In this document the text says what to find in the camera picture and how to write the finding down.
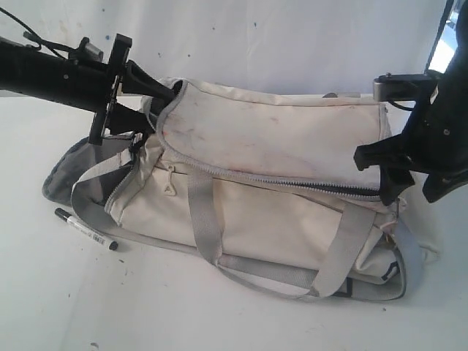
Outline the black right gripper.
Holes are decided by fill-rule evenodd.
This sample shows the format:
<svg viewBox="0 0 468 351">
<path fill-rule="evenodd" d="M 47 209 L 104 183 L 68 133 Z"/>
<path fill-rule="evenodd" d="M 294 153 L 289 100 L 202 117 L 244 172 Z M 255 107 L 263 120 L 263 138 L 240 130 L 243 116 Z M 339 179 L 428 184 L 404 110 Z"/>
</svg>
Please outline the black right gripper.
<svg viewBox="0 0 468 351">
<path fill-rule="evenodd" d="M 357 147 L 354 160 L 359 170 L 380 166 L 384 205 L 415 185 L 409 170 L 428 175 L 429 203 L 467 185 L 467 48 L 457 48 L 435 88 L 420 94 L 400 134 Z"/>
</svg>

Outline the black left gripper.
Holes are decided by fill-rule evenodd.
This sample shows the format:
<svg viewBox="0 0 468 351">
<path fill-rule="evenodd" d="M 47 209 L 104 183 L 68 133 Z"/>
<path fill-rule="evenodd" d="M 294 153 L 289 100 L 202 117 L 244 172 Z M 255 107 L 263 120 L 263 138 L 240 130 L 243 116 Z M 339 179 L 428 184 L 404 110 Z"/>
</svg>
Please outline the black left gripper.
<svg viewBox="0 0 468 351">
<path fill-rule="evenodd" d="M 102 143 L 105 127 L 111 134 L 152 133 L 154 128 L 144 113 L 115 101 L 117 81 L 131 47 L 131 38 L 117 34 L 106 63 L 69 60 L 24 48 L 23 93 L 94 113 L 88 136 L 94 145 Z M 181 81 L 172 88 L 159 83 L 132 60 L 126 63 L 121 79 L 123 93 L 157 99 L 175 99 L 181 87 Z"/>
</svg>

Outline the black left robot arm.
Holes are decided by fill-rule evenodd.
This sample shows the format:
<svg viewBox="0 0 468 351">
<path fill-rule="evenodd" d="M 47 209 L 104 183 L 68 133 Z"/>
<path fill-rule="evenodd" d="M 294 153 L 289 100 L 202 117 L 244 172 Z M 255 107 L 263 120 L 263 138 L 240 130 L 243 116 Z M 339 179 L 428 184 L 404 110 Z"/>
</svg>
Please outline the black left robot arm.
<svg viewBox="0 0 468 351">
<path fill-rule="evenodd" d="M 132 39 L 121 34 L 107 62 L 87 37 L 77 48 L 51 43 L 53 49 L 66 52 L 67 58 L 41 53 L 39 47 L 47 41 L 28 32 L 24 37 L 36 46 L 1 39 L 1 89 L 94 113 L 90 144 L 101 145 L 106 131 L 112 135 L 154 131 L 143 113 L 117 102 L 119 92 L 151 97 L 155 111 L 160 112 L 181 89 L 180 83 L 172 88 L 162 85 L 130 60 Z"/>
</svg>

